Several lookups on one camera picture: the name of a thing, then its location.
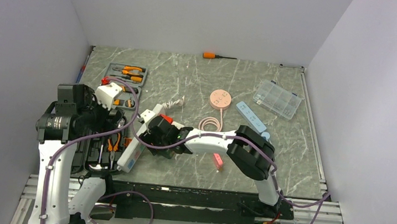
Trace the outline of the white power strip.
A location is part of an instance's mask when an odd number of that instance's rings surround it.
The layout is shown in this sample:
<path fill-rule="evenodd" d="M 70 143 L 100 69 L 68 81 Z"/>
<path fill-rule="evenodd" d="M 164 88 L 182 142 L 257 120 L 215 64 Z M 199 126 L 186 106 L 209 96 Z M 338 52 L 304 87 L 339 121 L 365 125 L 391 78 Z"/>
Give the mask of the white power strip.
<path fill-rule="evenodd" d="M 160 115 L 165 113 L 165 108 L 161 104 L 156 104 L 153 110 L 151 111 L 156 112 L 158 115 Z M 120 156 L 119 160 L 117 160 L 116 169 L 118 171 L 129 173 L 133 168 L 133 166 L 135 165 L 138 158 L 141 156 L 144 149 L 144 145 L 141 144 L 140 141 L 137 140 L 137 138 L 138 136 L 135 135 L 134 138 L 129 143 L 128 147 L 126 147 L 126 149 Z"/>

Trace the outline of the black tool case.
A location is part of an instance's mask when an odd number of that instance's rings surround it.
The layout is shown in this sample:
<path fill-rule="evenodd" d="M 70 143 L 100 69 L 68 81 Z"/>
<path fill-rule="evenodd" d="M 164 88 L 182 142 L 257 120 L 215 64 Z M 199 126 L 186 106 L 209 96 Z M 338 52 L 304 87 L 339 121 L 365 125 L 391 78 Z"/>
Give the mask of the black tool case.
<path fill-rule="evenodd" d="M 81 132 L 81 136 L 88 136 L 120 128 L 128 123 L 123 111 L 112 111 L 105 123 L 98 127 L 86 127 Z M 76 144 L 76 152 L 74 154 L 73 162 L 71 164 L 71 174 L 75 175 L 82 171 L 89 171 L 92 173 L 103 173 L 115 171 L 117 160 L 125 150 L 126 142 L 129 142 L 128 130 L 124 129 L 121 132 L 121 139 L 119 150 L 116 152 L 114 169 L 110 170 L 109 152 L 107 151 L 107 138 L 111 135 L 92 138 L 84 140 Z"/>

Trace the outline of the grey tool tray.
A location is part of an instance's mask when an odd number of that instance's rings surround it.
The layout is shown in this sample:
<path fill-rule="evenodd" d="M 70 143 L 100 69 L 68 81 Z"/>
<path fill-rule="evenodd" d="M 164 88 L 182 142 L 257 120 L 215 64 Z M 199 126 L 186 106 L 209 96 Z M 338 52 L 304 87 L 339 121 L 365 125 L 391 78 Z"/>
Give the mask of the grey tool tray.
<path fill-rule="evenodd" d="M 137 108 L 134 97 L 140 98 L 148 73 L 149 71 L 145 67 L 112 62 L 108 65 L 104 78 L 101 80 L 101 85 L 109 84 L 111 78 L 120 79 L 130 85 L 135 94 L 120 81 L 112 81 L 122 88 L 122 93 L 114 100 L 114 106 L 132 111 Z"/>

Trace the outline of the small pink plug adapter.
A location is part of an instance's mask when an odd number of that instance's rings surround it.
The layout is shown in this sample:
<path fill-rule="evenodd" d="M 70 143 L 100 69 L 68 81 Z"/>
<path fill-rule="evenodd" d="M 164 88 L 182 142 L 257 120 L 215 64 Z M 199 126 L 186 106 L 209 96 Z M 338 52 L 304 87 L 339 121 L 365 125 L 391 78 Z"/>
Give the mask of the small pink plug adapter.
<path fill-rule="evenodd" d="M 214 155 L 213 155 L 213 163 L 214 163 L 217 171 L 221 171 L 222 170 L 224 163 L 223 163 L 223 160 L 222 160 L 220 154 L 214 153 Z"/>

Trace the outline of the light blue power strip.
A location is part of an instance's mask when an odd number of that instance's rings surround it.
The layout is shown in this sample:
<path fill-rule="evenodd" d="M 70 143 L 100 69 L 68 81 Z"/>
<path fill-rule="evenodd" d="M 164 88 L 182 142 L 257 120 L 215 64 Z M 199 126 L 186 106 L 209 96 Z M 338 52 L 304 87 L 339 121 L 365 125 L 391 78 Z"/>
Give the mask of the light blue power strip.
<path fill-rule="evenodd" d="M 249 126 L 257 133 L 266 132 L 267 127 L 260 118 L 252 111 L 252 109 L 244 102 L 240 101 L 235 105 L 239 114 L 247 121 Z"/>

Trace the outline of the clear plastic screw box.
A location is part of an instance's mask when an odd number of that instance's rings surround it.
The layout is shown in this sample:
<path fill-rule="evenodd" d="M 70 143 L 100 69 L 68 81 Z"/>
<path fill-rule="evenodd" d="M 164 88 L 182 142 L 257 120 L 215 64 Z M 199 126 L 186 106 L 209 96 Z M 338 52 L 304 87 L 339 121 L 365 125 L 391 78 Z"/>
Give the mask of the clear plastic screw box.
<path fill-rule="evenodd" d="M 268 111 L 291 120 L 302 99 L 295 93 L 285 90 L 274 81 L 265 80 L 253 95 L 253 101 Z"/>

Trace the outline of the pink round socket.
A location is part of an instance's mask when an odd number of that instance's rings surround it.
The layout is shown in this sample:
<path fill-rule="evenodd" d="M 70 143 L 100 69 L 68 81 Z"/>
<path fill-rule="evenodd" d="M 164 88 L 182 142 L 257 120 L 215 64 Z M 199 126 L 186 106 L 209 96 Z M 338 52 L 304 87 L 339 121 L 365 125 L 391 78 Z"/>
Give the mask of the pink round socket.
<path fill-rule="evenodd" d="M 231 94 L 225 90 L 217 89 L 212 91 L 209 103 L 216 110 L 226 110 L 232 103 Z"/>

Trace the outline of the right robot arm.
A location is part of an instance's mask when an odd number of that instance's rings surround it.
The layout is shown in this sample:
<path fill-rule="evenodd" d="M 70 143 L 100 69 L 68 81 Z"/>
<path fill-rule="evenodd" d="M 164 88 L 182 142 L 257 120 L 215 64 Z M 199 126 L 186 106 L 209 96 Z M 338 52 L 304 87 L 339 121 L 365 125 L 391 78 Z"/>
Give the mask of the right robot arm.
<path fill-rule="evenodd" d="M 163 116 L 153 118 L 139 139 L 154 155 L 226 154 L 236 167 L 255 182 L 259 208 L 263 215 L 274 216 L 281 209 L 275 173 L 275 149 L 249 126 L 241 125 L 227 132 L 203 131 L 193 127 L 178 128 Z"/>

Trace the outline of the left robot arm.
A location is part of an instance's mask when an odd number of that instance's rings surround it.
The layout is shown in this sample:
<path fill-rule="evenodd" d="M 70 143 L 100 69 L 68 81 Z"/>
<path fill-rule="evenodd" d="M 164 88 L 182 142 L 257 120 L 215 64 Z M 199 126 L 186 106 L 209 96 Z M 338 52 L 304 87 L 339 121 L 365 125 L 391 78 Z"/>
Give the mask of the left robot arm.
<path fill-rule="evenodd" d="M 69 199 L 77 144 L 108 139 L 119 131 L 123 112 L 111 114 L 122 88 L 114 82 L 93 90 L 84 84 L 60 84 L 53 101 L 35 125 L 39 143 L 39 178 L 28 224 L 87 224 L 95 203 L 114 195 L 112 176 L 86 178 Z"/>

